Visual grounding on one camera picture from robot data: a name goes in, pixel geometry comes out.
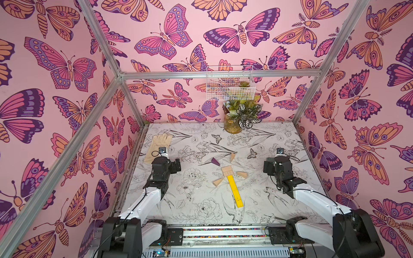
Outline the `yellow block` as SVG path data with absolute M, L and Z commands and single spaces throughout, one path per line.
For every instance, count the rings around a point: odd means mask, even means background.
M 228 182 L 229 182 L 231 191 L 232 191 L 232 192 L 235 192 L 235 191 L 237 190 L 237 187 L 236 187 L 236 183 L 235 183 L 235 181 L 234 181 L 233 176 L 232 176 L 232 175 L 229 175 L 229 176 L 227 176 L 227 179 L 228 179 Z
M 241 199 L 241 196 L 240 196 L 240 193 L 238 192 L 238 190 L 235 190 L 235 191 L 233 191 L 232 193 L 233 193 L 233 196 L 234 196 L 234 200 L 235 200 L 236 206 L 237 206 L 238 208 L 243 207 L 244 204 L 243 204 L 243 201 L 242 201 L 242 199 Z

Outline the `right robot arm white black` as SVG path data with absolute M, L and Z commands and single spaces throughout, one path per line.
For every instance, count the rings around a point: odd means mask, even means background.
M 385 249 L 369 214 L 363 209 L 349 208 L 333 201 L 305 180 L 294 176 L 289 156 L 267 158 L 263 172 L 276 180 L 283 194 L 305 204 L 326 220 L 325 224 L 318 224 L 303 216 L 288 219 L 281 232 L 269 227 L 272 241 L 278 236 L 283 236 L 289 243 L 310 240 L 332 250 L 335 258 L 385 256 Z

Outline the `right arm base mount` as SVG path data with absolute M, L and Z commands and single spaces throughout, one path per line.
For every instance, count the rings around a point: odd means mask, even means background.
M 286 221 L 285 226 L 267 226 L 264 231 L 270 238 L 272 245 L 278 244 L 314 244 L 314 241 L 302 238 L 298 235 L 295 225 L 301 220 L 305 220 L 307 217 L 298 216 Z

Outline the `natural wood triangle block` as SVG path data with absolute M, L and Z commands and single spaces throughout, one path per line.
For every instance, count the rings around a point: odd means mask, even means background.
M 236 157 L 236 154 L 235 154 L 235 153 L 231 153 L 230 162 L 232 162 L 232 161 L 235 159 L 235 157 Z

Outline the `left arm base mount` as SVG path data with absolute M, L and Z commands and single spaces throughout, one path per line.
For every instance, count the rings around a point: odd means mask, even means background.
M 168 229 L 167 232 L 162 233 L 161 238 L 150 244 L 151 247 L 166 247 L 166 246 L 182 246 L 183 244 L 182 228 Z

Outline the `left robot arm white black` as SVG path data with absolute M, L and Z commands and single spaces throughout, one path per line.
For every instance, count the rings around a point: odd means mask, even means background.
M 141 258 L 145 248 L 163 240 L 168 233 L 164 220 L 149 220 L 149 212 L 164 198 L 172 174 L 181 171 L 179 159 L 171 161 L 160 156 L 152 162 L 152 172 L 141 196 L 117 217 L 109 217 L 103 224 L 100 244 L 94 258 Z

